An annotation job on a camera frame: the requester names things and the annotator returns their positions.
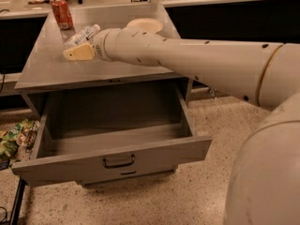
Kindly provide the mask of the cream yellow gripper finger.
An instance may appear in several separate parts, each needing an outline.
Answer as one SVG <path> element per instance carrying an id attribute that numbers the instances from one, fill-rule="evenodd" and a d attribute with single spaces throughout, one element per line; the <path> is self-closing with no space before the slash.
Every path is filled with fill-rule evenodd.
<path id="1" fill-rule="evenodd" d="M 63 51 L 63 55 L 69 61 L 87 61 L 95 58 L 95 53 L 89 43 L 83 43 Z"/>

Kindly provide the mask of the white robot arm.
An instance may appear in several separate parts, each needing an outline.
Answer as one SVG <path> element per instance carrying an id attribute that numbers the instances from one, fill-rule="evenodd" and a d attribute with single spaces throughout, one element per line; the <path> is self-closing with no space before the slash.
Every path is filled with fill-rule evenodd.
<path id="1" fill-rule="evenodd" d="M 269 111 L 236 157 L 224 225 L 300 225 L 300 45 L 166 38 L 107 29 L 68 60 L 162 66 Z"/>

